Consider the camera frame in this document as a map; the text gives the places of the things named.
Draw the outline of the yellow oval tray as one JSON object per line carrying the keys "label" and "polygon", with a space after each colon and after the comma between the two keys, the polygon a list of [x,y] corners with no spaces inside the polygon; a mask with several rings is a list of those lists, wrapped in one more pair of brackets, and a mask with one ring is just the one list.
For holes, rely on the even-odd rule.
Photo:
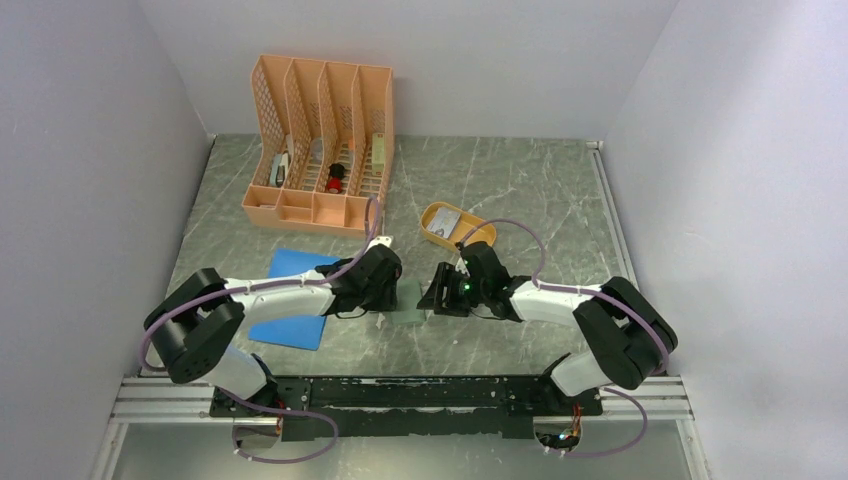
{"label": "yellow oval tray", "polygon": [[[453,208],[461,213],[459,223],[449,239],[439,238],[426,230],[427,223],[430,221],[435,211],[441,206]],[[453,252],[456,250],[456,243],[460,241],[465,243],[483,241],[489,246],[493,246],[497,239],[497,231],[493,224],[483,226],[483,223],[484,221],[481,218],[476,217],[459,207],[446,202],[434,202],[424,210],[424,213],[420,217],[419,226],[425,239],[437,246]]]}

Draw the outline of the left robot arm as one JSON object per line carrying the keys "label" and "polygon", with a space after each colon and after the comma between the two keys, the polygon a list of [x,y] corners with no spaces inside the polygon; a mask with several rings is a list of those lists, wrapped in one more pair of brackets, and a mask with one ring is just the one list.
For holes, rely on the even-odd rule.
{"label": "left robot arm", "polygon": [[140,354],[154,349],[173,383],[203,380],[261,416],[275,406],[277,388],[256,356],[234,346],[236,334],[290,317],[393,311],[401,273],[399,257],[383,244],[352,259],[261,281],[225,279],[204,268],[145,320]]}

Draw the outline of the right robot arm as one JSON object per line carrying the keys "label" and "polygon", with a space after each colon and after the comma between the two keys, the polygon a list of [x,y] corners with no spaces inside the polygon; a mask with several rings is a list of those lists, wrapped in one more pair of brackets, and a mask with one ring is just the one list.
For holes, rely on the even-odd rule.
{"label": "right robot arm", "polygon": [[664,370],[679,344],[676,332],[627,279],[570,286],[511,275],[495,250],[475,242],[460,250],[461,262],[441,262],[417,307],[437,315],[467,317],[478,306],[496,320],[547,322],[578,329],[587,351],[567,354],[544,372],[542,406],[562,414],[578,395],[597,387],[638,388]]}

